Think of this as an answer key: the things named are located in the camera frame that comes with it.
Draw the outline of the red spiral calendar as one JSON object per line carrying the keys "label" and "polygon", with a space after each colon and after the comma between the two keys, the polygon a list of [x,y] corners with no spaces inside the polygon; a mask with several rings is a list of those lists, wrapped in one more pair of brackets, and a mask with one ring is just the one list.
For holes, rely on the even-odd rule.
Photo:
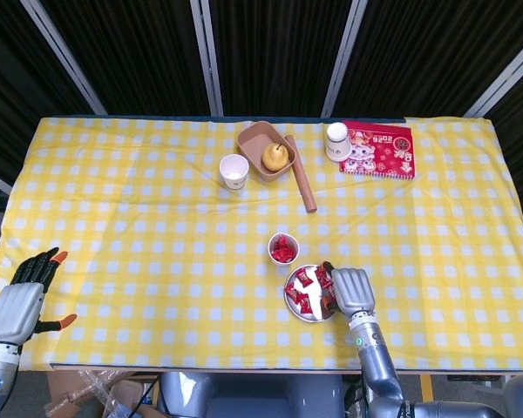
{"label": "red spiral calendar", "polygon": [[392,179],[414,179],[415,157],[411,129],[356,121],[348,129],[351,153],[339,171]]}

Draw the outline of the white jar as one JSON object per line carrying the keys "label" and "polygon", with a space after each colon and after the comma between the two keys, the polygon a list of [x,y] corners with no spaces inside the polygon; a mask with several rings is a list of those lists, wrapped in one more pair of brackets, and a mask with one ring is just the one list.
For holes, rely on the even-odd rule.
{"label": "white jar", "polygon": [[330,124],[326,130],[324,144],[325,153],[331,161],[346,160],[352,150],[347,126],[342,122]]}

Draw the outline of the grey robot torso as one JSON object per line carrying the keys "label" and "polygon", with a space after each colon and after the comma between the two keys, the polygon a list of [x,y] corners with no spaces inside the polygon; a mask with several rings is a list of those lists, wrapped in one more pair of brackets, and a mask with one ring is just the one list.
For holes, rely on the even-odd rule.
{"label": "grey robot torso", "polygon": [[166,372],[158,409],[171,418],[344,418],[335,374]]}

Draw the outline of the yellow pear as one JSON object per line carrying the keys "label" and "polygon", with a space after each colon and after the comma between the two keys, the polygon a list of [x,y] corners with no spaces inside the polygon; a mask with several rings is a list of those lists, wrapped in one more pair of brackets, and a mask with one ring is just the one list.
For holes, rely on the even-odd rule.
{"label": "yellow pear", "polygon": [[278,172],[289,163],[289,151],[281,143],[272,143],[264,149],[261,161],[271,172]]}

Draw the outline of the brown cardboard box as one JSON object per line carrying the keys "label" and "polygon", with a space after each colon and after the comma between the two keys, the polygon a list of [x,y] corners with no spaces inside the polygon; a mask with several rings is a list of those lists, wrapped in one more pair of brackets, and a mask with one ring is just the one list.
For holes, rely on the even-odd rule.
{"label": "brown cardboard box", "polygon": [[121,370],[46,374],[47,418],[169,418],[161,411],[160,377]]}

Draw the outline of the yellow white checkered tablecloth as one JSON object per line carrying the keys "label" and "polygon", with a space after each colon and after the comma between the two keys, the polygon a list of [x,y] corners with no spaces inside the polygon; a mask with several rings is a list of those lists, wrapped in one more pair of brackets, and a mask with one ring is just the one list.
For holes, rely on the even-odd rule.
{"label": "yellow white checkered tablecloth", "polygon": [[416,176],[340,172],[322,124],[278,124],[295,178],[251,172],[228,190],[221,159],[245,124],[45,118],[1,225],[0,291],[30,256],[68,253],[42,317],[76,320],[24,347],[21,366],[339,370],[357,366],[348,321],[297,319],[269,239],[297,265],[366,271],[400,369],[523,370],[523,219],[492,124],[411,118]]}

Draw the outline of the round metal plate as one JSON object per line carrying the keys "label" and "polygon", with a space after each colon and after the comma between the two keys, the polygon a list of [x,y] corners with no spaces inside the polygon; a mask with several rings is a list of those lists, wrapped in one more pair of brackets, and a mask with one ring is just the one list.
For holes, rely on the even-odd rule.
{"label": "round metal plate", "polygon": [[[293,273],[289,275],[287,278],[284,287],[284,299],[286,301],[286,304],[289,308],[289,310],[292,312],[293,315],[295,315],[300,320],[304,320],[307,322],[322,322],[329,318],[331,318],[335,312],[329,312],[325,311],[324,308],[321,306],[322,301],[322,292],[324,289],[321,289],[320,284],[317,281],[316,278],[316,268],[320,265],[304,265],[298,267]],[[308,276],[313,280],[313,283],[310,284],[307,287],[304,287],[300,281],[296,278],[295,272],[301,268],[305,268],[306,273]],[[300,306],[298,303],[294,303],[285,293],[285,286],[288,283],[293,283],[295,289],[298,291],[298,293],[306,293],[309,296],[310,305],[312,308],[312,313],[301,313]]]}

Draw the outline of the brown paper food box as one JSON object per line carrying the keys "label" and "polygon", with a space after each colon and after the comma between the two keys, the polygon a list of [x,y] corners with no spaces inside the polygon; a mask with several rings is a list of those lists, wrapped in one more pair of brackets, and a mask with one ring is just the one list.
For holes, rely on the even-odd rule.
{"label": "brown paper food box", "polygon": [[[272,144],[282,145],[288,151],[287,164],[279,171],[271,171],[262,163],[264,150]],[[266,182],[277,180],[295,163],[296,152],[290,143],[266,121],[255,122],[242,131],[238,135],[237,145],[241,154]]]}

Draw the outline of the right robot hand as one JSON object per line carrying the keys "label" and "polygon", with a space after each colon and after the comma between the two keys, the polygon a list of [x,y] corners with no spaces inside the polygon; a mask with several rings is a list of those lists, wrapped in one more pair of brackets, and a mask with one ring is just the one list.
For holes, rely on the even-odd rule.
{"label": "right robot hand", "polygon": [[336,268],[324,261],[323,267],[332,280],[332,286],[323,290],[336,299],[337,310],[354,325],[377,323],[376,301],[370,279],[363,269],[354,267]]}

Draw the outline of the white paper cup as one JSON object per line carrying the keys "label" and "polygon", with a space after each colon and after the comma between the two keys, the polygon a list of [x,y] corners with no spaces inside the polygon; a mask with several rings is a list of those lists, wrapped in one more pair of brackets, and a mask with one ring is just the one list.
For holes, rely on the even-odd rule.
{"label": "white paper cup", "polygon": [[[275,249],[274,249],[274,243],[275,241],[280,237],[280,236],[285,236],[285,235],[288,235],[290,237],[292,237],[294,239],[294,247],[296,248],[297,250],[297,254],[296,256],[291,260],[289,263],[279,263],[277,261],[274,260],[273,258],[273,254],[275,253]],[[269,257],[271,258],[271,260],[276,263],[278,266],[285,266],[285,265],[289,265],[291,264],[292,262],[295,261],[295,259],[297,258],[298,254],[299,254],[299,245],[298,245],[298,242],[296,241],[296,239],[292,236],[292,235],[289,235],[289,234],[286,234],[286,233],[276,233],[270,240],[269,240],[269,243],[268,243],[268,254],[269,254]]]}
{"label": "white paper cup", "polygon": [[228,189],[240,190],[246,183],[249,163],[242,155],[229,154],[222,158],[219,172]]}

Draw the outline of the wooden rolling pin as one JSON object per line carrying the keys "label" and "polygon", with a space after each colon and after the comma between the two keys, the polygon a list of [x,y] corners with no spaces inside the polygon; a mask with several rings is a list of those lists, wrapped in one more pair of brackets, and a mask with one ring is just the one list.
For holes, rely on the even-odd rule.
{"label": "wooden rolling pin", "polygon": [[285,139],[290,144],[292,149],[295,151],[295,162],[293,163],[293,172],[295,174],[295,180],[302,196],[302,201],[307,213],[313,213],[317,211],[317,205],[313,193],[311,191],[309,180],[304,170],[300,152],[297,149],[295,139],[291,134],[285,136]]}

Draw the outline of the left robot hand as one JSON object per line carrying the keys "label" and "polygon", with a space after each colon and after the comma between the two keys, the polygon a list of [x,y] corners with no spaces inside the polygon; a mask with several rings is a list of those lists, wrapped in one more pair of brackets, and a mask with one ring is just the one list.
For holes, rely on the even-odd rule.
{"label": "left robot hand", "polygon": [[33,334],[59,332],[77,315],[61,320],[41,320],[44,298],[68,252],[53,247],[23,261],[10,284],[0,293],[0,343],[21,347]]}

